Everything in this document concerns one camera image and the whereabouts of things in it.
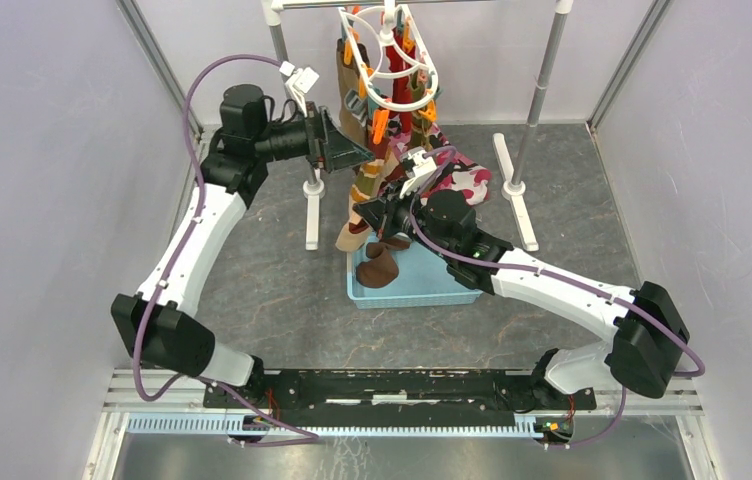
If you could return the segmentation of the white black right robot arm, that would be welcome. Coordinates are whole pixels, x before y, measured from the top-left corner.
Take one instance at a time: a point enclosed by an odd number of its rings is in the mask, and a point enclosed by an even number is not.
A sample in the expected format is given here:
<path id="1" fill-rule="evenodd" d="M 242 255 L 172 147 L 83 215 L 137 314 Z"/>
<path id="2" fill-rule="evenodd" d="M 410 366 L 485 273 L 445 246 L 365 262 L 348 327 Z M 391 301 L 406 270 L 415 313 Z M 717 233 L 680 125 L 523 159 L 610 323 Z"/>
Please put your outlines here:
<path id="1" fill-rule="evenodd" d="M 642 397 L 665 395 L 691 356 L 690 334 L 670 293 L 645 281 L 638 288 L 591 280 L 534 258 L 477 224 L 457 191 L 425 203 L 386 192 L 354 211 L 381 237 L 404 234 L 440 257 L 453 279 L 472 290 L 523 301 L 588 330 L 597 342 L 553 349 L 529 382 L 532 400 L 554 408 L 569 394 L 619 385 Z"/>

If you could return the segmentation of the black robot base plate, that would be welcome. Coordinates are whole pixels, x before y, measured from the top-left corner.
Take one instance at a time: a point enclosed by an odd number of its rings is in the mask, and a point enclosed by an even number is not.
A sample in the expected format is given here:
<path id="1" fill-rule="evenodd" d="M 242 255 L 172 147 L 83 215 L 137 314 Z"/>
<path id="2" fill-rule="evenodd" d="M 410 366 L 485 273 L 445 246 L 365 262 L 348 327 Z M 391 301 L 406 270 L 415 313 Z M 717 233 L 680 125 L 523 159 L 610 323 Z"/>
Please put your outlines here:
<path id="1" fill-rule="evenodd" d="M 301 428 L 508 426 L 516 415 L 597 406 L 592 389 L 563 394 L 540 375 L 504 369 L 267 370 L 236 391 Z"/>

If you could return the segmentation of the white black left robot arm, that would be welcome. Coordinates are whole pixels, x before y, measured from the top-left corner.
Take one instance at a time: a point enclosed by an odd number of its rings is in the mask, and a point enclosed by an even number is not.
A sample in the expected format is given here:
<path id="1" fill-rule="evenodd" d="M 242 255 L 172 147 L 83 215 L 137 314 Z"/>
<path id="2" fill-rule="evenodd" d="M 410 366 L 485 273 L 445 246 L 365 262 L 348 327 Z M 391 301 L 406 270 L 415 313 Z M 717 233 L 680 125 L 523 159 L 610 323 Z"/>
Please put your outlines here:
<path id="1" fill-rule="evenodd" d="M 242 407 L 258 405 L 266 381 L 257 357 L 236 351 L 196 320 L 200 296 L 220 250 L 252 205 L 274 161 L 304 158 L 326 172 L 373 160 L 312 102 L 288 120 L 271 120 L 272 101 L 252 84 L 223 94 L 221 127 L 199 165 L 199 183 L 164 256 L 133 294 L 119 294 L 111 315 L 135 369 L 149 364 L 228 384 Z"/>

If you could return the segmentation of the white round clip hanger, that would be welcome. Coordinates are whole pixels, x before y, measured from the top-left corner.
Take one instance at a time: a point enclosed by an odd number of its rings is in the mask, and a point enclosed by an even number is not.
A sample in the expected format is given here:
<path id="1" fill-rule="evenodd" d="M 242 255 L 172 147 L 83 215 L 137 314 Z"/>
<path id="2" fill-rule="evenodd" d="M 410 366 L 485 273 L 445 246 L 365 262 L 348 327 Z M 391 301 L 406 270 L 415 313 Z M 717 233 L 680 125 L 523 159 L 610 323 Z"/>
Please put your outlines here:
<path id="1" fill-rule="evenodd" d="M 337 9 L 342 38 L 349 44 L 345 60 L 355 57 L 353 65 L 359 71 L 359 93 L 367 101 L 367 127 L 371 141 L 379 144 L 386 136 L 392 112 L 410 112 L 421 108 L 427 101 L 439 96 L 440 78 L 431 55 L 424 43 L 417 22 L 407 5 L 385 1 L 366 8 L 339 7 Z M 399 55 L 408 64 L 404 71 L 392 73 L 385 49 L 398 48 L 394 40 L 397 33 L 402 38 Z M 418 70 L 429 75 L 429 93 L 423 100 L 402 104 L 392 101 L 392 83 L 395 78 L 412 76 Z"/>

